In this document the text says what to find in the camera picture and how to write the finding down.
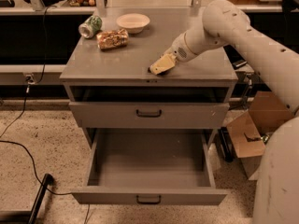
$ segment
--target bowl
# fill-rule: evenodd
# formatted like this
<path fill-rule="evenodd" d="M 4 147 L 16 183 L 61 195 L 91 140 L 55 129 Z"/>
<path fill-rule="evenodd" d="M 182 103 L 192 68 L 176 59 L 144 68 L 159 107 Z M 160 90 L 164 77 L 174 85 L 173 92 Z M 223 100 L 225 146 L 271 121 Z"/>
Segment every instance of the bowl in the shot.
<path fill-rule="evenodd" d="M 143 14 L 130 13 L 118 17 L 116 23 L 129 34 L 138 34 L 150 23 L 150 19 Z"/>

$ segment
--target power outlet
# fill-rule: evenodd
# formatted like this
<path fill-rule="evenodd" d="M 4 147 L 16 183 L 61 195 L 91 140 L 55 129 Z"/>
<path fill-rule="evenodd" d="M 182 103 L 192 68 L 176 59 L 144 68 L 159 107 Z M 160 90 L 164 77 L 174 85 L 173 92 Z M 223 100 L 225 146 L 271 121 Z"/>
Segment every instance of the power outlet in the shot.
<path fill-rule="evenodd" d="M 29 85 L 35 85 L 36 84 L 36 79 L 33 73 L 31 74 L 24 74 L 25 76 L 25 81 L 29 84 Z"/>

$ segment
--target speckled floor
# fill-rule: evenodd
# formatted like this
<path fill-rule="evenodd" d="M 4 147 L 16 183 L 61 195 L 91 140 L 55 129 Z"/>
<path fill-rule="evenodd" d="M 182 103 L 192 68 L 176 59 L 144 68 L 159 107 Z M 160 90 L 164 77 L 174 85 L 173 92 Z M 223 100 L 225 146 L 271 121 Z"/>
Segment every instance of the speckled floor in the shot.
<path fill-rule="evenodd" d="M 0 106 L 0 133 L 20 113 L 20 105 Z M 238 115 L 240 111 L 231 111 L 226 122 Z M 39 178 L 45 173 L 54 177 L 52 190 L 62 193 L 82 186 L 90 149 L 67 106 L 28 105 L 1 140 L 25 145 L 35 159 Z M 91 205 L 88 223 L 251 223 L 256 183 L 247 180 L 238 159 L 225 162 L 215 145 L 209 156 L 217 188 L 228 191 L 219 206 Z M 30 209 L 38 189 L 24 149 L 0 143 L 0 211 Z M 87 208 L 72 195 L 47 193 L 36 223 L 83 224 Z"/>

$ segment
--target open cardboard box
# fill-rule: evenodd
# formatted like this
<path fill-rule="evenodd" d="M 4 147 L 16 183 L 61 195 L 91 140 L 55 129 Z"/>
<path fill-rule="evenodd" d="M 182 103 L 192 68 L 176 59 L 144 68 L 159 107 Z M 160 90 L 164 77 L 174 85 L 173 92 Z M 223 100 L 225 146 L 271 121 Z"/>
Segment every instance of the open cardboard box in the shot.
<path fill-rule="evenodd" d="M 258 91 L 249 110 L 227 125 L 235 154 L 241 159 L 249 180 L 258 179 L 258 170 L 265 150 L 261 136 L 274 132 L 292 118 L 293 113 L 273 92 Z"/>

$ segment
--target drawer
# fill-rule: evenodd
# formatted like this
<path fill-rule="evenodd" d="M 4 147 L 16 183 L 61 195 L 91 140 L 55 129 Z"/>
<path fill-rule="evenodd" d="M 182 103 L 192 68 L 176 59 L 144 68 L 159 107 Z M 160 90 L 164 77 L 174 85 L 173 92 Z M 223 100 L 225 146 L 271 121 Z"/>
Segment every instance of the drawer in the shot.
<path fill-rule="evenodd" d="M 200 131 L 97 130 L 79 203 L 207 204 L 226 196 L 216 189 Z"/>
<path fill-rule="evenodd" d="M 228 104 L 71 102 L 79 127 L 85 128 L 220 128 Z"/>

